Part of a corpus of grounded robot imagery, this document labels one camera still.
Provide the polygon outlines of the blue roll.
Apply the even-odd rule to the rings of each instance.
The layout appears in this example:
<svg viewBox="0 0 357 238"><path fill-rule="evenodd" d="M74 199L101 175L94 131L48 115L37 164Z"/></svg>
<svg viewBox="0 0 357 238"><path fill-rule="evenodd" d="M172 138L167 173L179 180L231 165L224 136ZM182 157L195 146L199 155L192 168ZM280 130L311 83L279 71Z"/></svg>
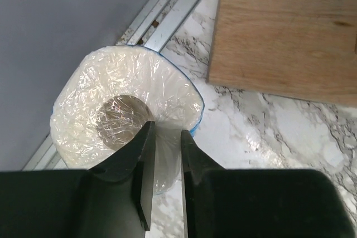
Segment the blue roll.
<svg viewBox="0 0 357 238"><path fill-rule="evenodd" d="M180 171L182 130L199 126L204 100L171 61L143 46L107 46L84 57L54 102L50 134L69 168L89 169L156 125L154 193Z"/></svg>

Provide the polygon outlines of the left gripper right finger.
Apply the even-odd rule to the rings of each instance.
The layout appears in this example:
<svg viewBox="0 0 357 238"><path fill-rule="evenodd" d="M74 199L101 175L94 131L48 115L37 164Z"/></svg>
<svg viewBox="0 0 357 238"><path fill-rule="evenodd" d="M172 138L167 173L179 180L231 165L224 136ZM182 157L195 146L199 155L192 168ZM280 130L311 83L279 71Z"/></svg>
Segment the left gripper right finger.
<svg viewBox="0 0 357 238"><path fill-rule="evenodd" d="M355 237L329 178L314 169L226 169L181 133L186 237Z"/></svg>

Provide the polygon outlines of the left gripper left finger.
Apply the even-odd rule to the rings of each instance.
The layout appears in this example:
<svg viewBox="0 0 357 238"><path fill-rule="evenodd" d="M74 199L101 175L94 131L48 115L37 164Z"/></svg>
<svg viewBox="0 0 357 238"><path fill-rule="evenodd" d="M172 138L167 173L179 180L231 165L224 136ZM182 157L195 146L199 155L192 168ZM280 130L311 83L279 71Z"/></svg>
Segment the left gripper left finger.
<svg viewBox="0 0 357 238"><path fill-rule="evenodd" d="M156 128L147 122L91 169L1 173L2 237L145 237Z"/></svg>

